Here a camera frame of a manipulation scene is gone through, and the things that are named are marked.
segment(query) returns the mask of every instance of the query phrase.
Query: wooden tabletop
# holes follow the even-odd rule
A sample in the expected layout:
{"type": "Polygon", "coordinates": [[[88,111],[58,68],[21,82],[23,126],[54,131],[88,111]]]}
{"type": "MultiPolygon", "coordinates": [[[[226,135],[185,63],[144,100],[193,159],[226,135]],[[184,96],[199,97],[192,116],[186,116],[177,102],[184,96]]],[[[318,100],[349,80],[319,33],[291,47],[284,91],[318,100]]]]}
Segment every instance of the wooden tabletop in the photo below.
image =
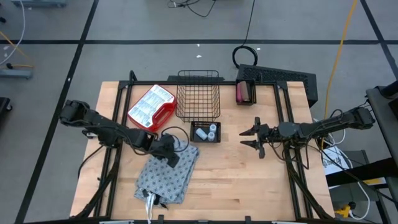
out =
{"type": "MultiPolygon", "coordinates": [[[[118,82],[103,82],[96,110],[111,119],[118,82]]],[[[297,123],[312,122],[307,97],[302,82],[288,82],[289,96],[297,123]]],[[[130,107],[132,107],[151,86],[134,85],[130,107]]],[[[177,87],[163,86],[175,94],[177,87]]],[[[122,118],[125,93],[118,121],[122,118]]],[[[244,220],[249,215],[252,220],[295,220],[292,196],[285,162],[279,161],[272,149],[264,145],[266,157],[259,159],[257,151],[239,142],[254,139],[254,136],[241,137],[239,133],[251,128],[254,117],[270,127],[278,125],[273,87],[257,86],[257,104],[238,106],[235,103],[235,86],[220,86],[221,143],[195,143],[200,156],[195,165],[185,200],[182,204],[169,205],[169,210],[154,208],[153,217],[164,214],[166,220],[244,220]]],[[[135,125],[127,120],[127,126],[135,125]]],[[[162,128],[179,126],[189,134],[190,123],[173,116],[162,128]]],[[[178,130],[170,132],[180,139],[185,135],[178,130]]],[[[85,157],[98,148],[98,140],[88,140],[85,157]]],[[[80,179],[72,205],[71,215],[76,215],[89,202],[96,192],[101,175],[105,150],[90,159],[81,170],[80,179]]],[[[305,170],[308,189],[329,215],[334,217],[328,186],[321,162],[321,155],[308,148],[310,170],[305,170]]],[[[137,156],[124,144],[120,170],[116,185],[112,219],[145,220],[145,204],[134,198],[134,185],[149,156],[137,156]]],[[[305,217],[302,194],[299,194],[301,214],[305,217]]],[[[108,192],[104,194],[101,214],[104,214],[108,192]]]]}

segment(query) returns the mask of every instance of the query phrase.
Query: black wire basket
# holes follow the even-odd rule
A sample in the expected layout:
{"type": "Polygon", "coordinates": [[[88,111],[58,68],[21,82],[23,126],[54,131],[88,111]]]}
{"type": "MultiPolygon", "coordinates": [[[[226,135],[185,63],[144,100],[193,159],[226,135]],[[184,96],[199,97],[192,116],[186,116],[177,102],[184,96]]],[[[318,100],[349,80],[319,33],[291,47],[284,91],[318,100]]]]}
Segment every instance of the black wire basket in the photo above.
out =
{"type": "Polygon", "coordinates": [[[183,122],[214,121],[220,116],[219,75],[214,70],[182,70],[177,78],[175,115],[183,122]]]}

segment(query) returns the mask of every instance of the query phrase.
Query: fabric towel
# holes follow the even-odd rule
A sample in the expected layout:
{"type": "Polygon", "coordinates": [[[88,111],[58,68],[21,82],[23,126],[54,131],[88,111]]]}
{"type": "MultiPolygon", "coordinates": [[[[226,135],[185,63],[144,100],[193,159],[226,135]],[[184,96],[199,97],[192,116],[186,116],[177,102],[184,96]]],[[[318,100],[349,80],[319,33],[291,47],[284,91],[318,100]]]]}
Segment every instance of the fabric towel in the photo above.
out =
{"type": "Polygon", "coordinates": [[[135,198],[147,202],[148,197],[154,194],[157,200],[152,198],[151,201],[155,201],[156,205],[183,202],[199,150],[189,145],[186,150],[177,152],[184,149],[187,142],[174,140],[174,149],[180,157],[177,165],[171,168],[166,159],[158,160],[151,156],[136,181],[135,198]]]}

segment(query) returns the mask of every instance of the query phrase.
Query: white paper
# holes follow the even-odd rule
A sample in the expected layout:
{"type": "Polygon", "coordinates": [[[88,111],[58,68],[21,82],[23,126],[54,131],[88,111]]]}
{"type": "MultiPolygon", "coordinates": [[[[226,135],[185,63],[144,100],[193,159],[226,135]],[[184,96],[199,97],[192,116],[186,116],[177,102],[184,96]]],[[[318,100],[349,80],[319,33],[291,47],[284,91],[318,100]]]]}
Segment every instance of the white paper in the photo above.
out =
{"type": "MultiPolygon", "coordinates": [[[[344,169],[349,169],[347,162],[345,161],[344,156],[342,156],[338,150],[338,148],[336,146],[330,147],[328,149],[324,149],[323,152],[325,152],[326,155],[328,155],[330,157],[330,159],[333,159],[337,164],[339,164],[342,168],[344,169]]],[[[327,158],[327,156],[323,155],[323,168],[325,171],[325,175],[328,174],[333,174],[335,172],[340,172],[341,169],[336,166],[333,162],[331,162],[329,160],[329,158],[327,158]]],[[[329,189],[333,189],[337,186],[332,186],[329,187],[329,189]]]]}

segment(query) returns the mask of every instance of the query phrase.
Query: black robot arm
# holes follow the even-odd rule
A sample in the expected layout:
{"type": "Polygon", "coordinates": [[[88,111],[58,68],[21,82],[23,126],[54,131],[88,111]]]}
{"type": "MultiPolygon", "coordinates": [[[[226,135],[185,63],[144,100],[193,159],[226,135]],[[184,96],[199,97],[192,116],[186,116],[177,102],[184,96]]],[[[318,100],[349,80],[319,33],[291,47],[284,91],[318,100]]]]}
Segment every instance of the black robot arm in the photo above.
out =
{"type": "Polygon", "coordinates": [[[369,129],[375,120],[366,108],[353,108],[328,119],[315,123],[291,123],[282,122],[278,127],[270,128],[267,124],[261,124],[260,118],[254,118],[254,126],[239,134],[240,136],[252,136],[257,134],[257,140],[241,141],[242,144],[259,150],[260,159],[264,158],[263,144],[267,142],[292,142],[293,146],[306,144],[311,138],[326,137],[329,133],[346,128],[369,129]]]}
{"type": "Polygon", "coordinates": [[[174,152],[174,138],[163,135],[159,140],[157,134],[138,128],[127,128],[118,124],[82,101],[67,100],[60,114],[60,122],[66,126],[85,128],[88,132],[96,134],[102,146],[118,147],[122,141],[130,145],[138,155],[152,154],[158,159],[167,159],[170,167],[175,167],[179,161],[174,152]]]}

